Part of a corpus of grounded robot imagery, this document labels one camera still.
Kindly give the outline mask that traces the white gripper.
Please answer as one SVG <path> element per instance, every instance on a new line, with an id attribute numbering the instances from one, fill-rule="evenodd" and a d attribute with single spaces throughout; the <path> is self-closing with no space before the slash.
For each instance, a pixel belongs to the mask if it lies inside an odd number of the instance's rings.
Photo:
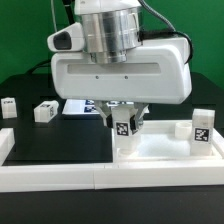
<path id="1" fill-rule="evenodd" d="M 96 64 L 87 53 L 56 53 L 51 60 L 53 83 L 63 99 L 101 100 L 95 108 L 105 127 L 113 127 L 106 101 L 134 103 L 133 134 L 143 126 L 148 103 L 180 104 L 191 93 L 188 41 L 181 37 L 146 40 L 127 52 L 123 63 Z"/>

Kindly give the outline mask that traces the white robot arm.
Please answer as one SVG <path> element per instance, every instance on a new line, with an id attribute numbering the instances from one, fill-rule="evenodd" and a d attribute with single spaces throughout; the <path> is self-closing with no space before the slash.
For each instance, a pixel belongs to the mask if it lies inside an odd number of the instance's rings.
<path id="1" fill-rule="evenodd" d="M 70 25 L 47 39 L 53 82 L 64 99 L 92 100 L 104 125 L 137 132 L 151 103 L 180 104 L 191 93 L 190 38 L 171 24 L 142 28 L 144 0 L 75 0 Z"/>

